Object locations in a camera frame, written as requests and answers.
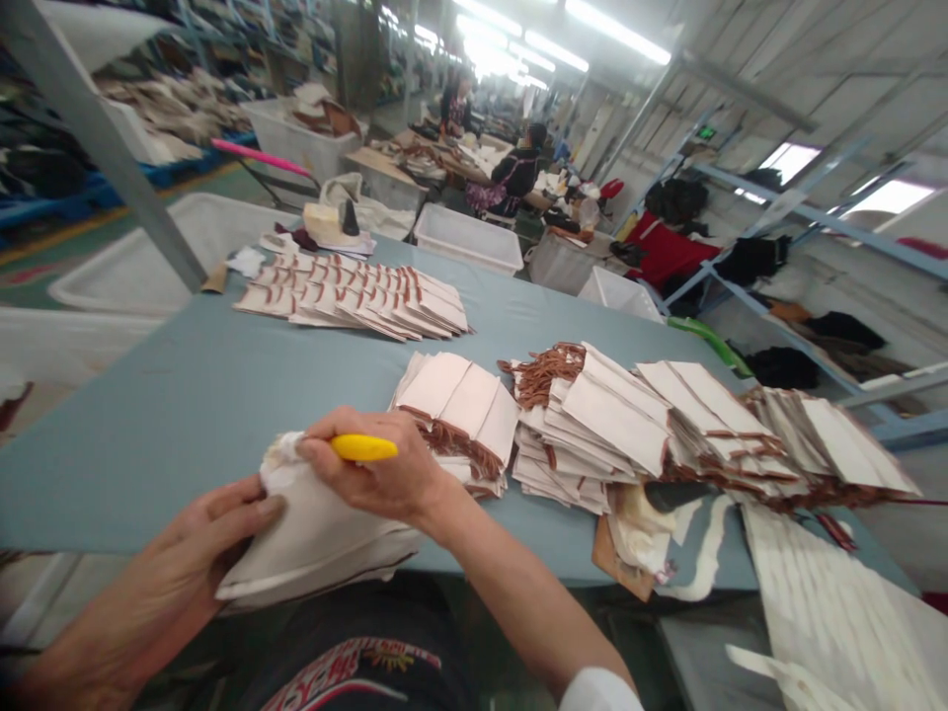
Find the pink handle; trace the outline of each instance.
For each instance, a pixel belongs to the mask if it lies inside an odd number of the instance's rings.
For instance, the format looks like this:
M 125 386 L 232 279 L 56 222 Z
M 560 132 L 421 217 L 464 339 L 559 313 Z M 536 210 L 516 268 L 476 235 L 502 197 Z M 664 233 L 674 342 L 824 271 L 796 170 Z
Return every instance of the pink handle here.
M 244 158 L 253 158 L 254 160 L 259 160 L 261 163 L 269 163 L 272 166 L 289 171 L 290 173 L 295 173 L 296 175 L 301 175 L 304 178 L 312 178 L 312 176 L 309 174 L 309 171 L 305 168 L 298 166 L 295 163 L 290 163 L 288 160 L 277 158 L 275 155 L 271 155 L 270 153 L 257 151 L 253 148 L 247 148 L 246 146 L 231 143 L 230 141 L 223 141 L 220 138 L 211 138 L 210 144 L 218 150 L 243 156 Z

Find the white sleeve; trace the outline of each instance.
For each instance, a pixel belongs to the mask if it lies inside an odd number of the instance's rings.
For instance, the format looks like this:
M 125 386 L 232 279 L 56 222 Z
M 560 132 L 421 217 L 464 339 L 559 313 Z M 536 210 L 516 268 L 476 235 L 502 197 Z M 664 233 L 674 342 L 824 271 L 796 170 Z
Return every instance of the white sleeve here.
M 609 670 L 580 671 L 560 702 L 560 711 L 644 711 L 635 691 Z

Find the marker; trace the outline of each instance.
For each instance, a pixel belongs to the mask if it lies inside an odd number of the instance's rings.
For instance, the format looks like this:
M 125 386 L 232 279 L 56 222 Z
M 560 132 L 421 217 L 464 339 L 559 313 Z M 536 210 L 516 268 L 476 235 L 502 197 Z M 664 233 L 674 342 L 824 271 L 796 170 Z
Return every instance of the marker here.
M 329 445 L 348 461 L 379 461 L 398 456 L 395 442 L 367 434 L 339 434 L 329 440 Z

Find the person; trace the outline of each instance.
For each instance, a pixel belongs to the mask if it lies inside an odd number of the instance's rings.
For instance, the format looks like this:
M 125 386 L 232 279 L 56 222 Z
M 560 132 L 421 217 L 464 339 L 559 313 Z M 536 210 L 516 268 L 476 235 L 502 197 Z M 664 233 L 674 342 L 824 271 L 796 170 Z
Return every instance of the person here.
M 390 439 L 397 457 L 358 466 L 335 435 Z M 566 588 L 441 469 L 405 413 L 331 413 L 297 447 L 350 506 L 408 523 L 460 564 L 526 666 L 561 711 L 641 711 L 615 648 Z M 284 508 L 259 475 L 188 506 L 13 687 L 29 709 L 127 709 L 221 609 L 214 591 L 240 544 Z M 266 709 L 459 709 L 477 700 L 450 612 L 431 579 L 340 588 L 301 603 L 237 706 Z
M 546 126 L 531 123 L 516 148 L 494 168 L 491 173 L 493 185 L 487 187 L 468 182 L 465 196 L 475 215 L 483 217 L 485 212 L 490 212 L 500 217 L 516 216 L 520 201 L 536 184 L 540 170 L 538 160 L 545 142 Z
M 441 135 L 460 138 L 464 131 L 473 131 L 471 123 L 471 71 L 466 67 L 457 70 L 453 82 L 448 83 L 441 95 Z

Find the plastic crate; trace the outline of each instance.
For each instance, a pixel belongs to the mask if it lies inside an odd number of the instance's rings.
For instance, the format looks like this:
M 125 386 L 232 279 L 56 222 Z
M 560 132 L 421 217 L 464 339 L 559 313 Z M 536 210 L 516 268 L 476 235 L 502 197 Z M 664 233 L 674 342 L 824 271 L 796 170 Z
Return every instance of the plastic crate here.
M 580 291 L 580 298 L 649 321 L 665 323 L 645 286 L 600 267 L 592 268 L 589 280 Z
M 611 256 L 612 238 L 595 232 L 592 243 L 580 248 L 549 230 L 527 255 L 527 270 L 533 283 L 576 296 L 589 280 L 593 267 L 624 275 L 629 268 Z
M 79 387 L 161 325 L 161 319 L 0 308 L 0 367 L 23 380 Z
M 415 223 L 419 249 L 512 277 L 523 269 L 516 234 L 428 203 Z
M 257 134 L 257 142 L 264 153 L 270 153 L 277 158 L 302 166 L 312 173 L 320 186 L 323 186 L 330 178 L 343 173 L 343 158 L 357 151 L 362 146 L 363 139 L 354 133 L 334 138 L 294 125 L 285 118 L 283 108 L 285 101 L 267 99 L 241 104 L 240 108 L 250 119 L 254 132 Z M 362 135 L 365 136 L 367 131 L 368 126 L 364 125 Z M 275 178 L 312 188 L 312 183 L 301 176 L 292 175 L 272 166 L 266 168 Z M 276 189 L 274 192 L 287 204 L 300 205 L 305 202 L 305 197 L 290 191 Z
M 291 212 L 208 193 L 191 193 L 168 212 L 211 272 L 232 252 L 256 244 L 274 222 L 292 224 Z M 191 293 L 141 227 L 49 286 L 49 295 L 83 311 L 167 317 L 183 309 Z

